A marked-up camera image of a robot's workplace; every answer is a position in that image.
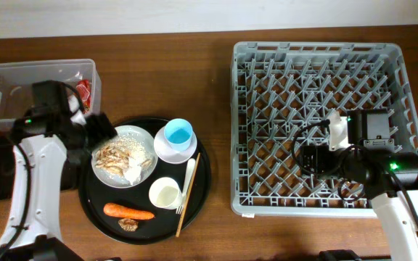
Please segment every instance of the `white plate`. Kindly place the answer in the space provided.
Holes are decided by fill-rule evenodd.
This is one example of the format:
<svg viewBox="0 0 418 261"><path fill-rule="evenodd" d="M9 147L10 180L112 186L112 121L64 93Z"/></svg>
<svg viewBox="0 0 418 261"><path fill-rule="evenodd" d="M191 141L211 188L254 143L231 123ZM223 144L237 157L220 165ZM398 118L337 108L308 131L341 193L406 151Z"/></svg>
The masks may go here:
<svg viewBox="0 0 418 261"><path fill-rule="evenodd" d="M171 164L180 164L186 162L196 151L197 140L196 135L193 133L192 141L186 151L178 152L171 148L171 145L167 142L164 136L164 127L162 127L154 138L154 150L158 157Z"/></svg>
<svg viewBox="0 0 418 261"><path fill-rule="evenodd" d="M98 149L100 149L99 147L95 149L91 154L91 166L93 167L93 172L96 175L96 177L98 177L98 179L104 184L117 189L131 188L132 186L136 186L144 180L146 180L156 167L157 155L154 150L154 138L146 130L132 125L118 126L115 128L115 130L117 131L117 137L115 137L113 140L119 137L129 136L130 138L133 138L135 141L138 141L140 144L142 144L144 146L144 149L146 149L146 152L149 153L151 157L151 165L146 170L142 171L142 173L140 174L141 179L139 182L130 184L130 182L122 176L109 174L106 170L95 167L95 155Z"/></svg>

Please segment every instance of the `green indicator light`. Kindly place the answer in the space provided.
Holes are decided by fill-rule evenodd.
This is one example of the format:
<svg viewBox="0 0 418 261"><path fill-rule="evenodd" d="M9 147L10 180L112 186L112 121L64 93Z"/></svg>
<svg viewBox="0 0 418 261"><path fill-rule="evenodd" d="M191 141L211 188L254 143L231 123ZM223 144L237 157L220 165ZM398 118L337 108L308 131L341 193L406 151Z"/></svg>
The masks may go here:
<svg viewBox="0 0 418 261"><path fill-rule="evenodd" d="M391 170L395 170L397 168L399 168L398 164L396 164L396 163L390 163L390 169Z"/></svg>

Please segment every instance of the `chopsticks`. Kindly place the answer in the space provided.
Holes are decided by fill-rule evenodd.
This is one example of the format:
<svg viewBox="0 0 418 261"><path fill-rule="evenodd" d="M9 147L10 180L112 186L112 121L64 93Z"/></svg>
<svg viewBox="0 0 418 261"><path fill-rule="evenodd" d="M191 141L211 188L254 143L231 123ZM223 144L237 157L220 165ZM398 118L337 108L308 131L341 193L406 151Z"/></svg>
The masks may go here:
<svg viewBox="0 0 418 261"><path fill-rule="evenodd" d="M175 237L180 236L181 226L183 225L183 219L185 218L185 213L187 212L187 205L188 205L188 201L189 201L189 196L191 195L191 192L192 192L194 177L196 176L197 164L200 162L200 156L201 156L201 153L198 153L197 158L196 158L196 163L194 164L192 179L189 182L187 198L185 199L185 205L183 205L183 212L181 213L181 216L180 216L179 227L177 228L177 234L175 235Z"/></svg>

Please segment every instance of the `white cup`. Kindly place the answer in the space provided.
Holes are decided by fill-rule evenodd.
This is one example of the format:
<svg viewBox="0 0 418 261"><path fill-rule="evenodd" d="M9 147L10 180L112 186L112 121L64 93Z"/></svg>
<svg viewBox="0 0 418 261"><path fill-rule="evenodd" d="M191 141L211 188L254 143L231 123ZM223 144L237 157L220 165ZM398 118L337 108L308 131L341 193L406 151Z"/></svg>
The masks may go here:
<svg viewBox="0 0 418 261"><path fill-rule="evenodd" d="M159 208L174 210L183 201L181 190L172 178L159 178L149 188L149 200Z"/></svg>

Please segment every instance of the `plastic storage bin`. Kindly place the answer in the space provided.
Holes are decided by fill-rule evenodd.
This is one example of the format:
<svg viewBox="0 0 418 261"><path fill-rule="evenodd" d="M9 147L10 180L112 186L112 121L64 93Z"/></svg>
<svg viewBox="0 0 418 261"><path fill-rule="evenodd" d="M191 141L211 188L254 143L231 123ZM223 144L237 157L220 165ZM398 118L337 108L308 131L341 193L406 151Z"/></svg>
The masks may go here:
<svg viewBox="0 0 418 261"><path fill-rule="evenodd" d="M91 107L86 116L98 113L101 104L101 80L91 59L66 59L0 64L0 131L9 131L15 119L33 104L31 84L58 80L72 86L88 79Z"/></svg>
<svg viewBox="0 0 418 261"><path fill-rule="evenodd" d="M231 207L239 215L376 217L365 197L344 202L337 180L300 175L292 139L334 111L389 111L397 152L418 154L418 120L399 46L391 43L240 42L231 61ZM328 144L327 129L301 144ZM343 187L356 198L359 184Z"/></svg>

